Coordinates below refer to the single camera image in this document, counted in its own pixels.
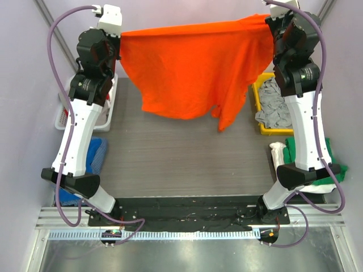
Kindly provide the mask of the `orange t shirt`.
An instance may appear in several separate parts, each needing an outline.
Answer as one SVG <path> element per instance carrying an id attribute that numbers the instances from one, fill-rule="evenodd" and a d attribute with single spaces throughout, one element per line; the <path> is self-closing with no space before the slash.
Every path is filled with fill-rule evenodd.
<path id="1" fill-rule="evenodd" d="M 124 32 L 121 65 L 142 110 L 190 120 L 210 113 L 224 131 L 247 90 L 269 66 L 273 38 L 264 14 L 215 23 Z"/>

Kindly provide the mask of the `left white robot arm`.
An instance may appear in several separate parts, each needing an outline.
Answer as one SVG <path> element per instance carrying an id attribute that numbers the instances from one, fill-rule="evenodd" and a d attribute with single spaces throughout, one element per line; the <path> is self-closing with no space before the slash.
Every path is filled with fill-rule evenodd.
<path id="1" fill-rule="evenodd" d="M 115 97 L 120 38 L 101 29 L 89 29 L 78 38 L 78 70 L 71 80 L 68 97 L 72 106 L 58 155 L 50 168 L 44 168 L 41 178 L 98 208 L 101 219 L 115 226 L 121 212 L 114 208 L 116 200 L 100 185 L 100 177 L 87 173 L 86 157 L 91 136 L 107 99 Z"/>

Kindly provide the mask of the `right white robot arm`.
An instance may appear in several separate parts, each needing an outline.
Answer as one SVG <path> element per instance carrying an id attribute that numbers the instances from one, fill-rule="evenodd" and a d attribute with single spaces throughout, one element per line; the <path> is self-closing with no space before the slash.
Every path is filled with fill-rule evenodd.
<path id="1" fill-rule="evenodd" d="M 264 224 L 272 223 L 281 214 L 286 200 L 296 190 L 341 170 L 332 162 L 324 134 L 315 135 L 315 129 L 323 130 L 322 96 L 315 93 L 321 89 L 320 68 L 311 55 L 319 38 L 311 24 L 319 24 L 320 20 L 309 12 L 307 16 L 310 20 L 287 10 L 273 11 L 265 19 L 274 42 L 275 80 L 292 118 L 296 158 L 277 167 L 277 181 L 258 199 L 256 217 Z"/>

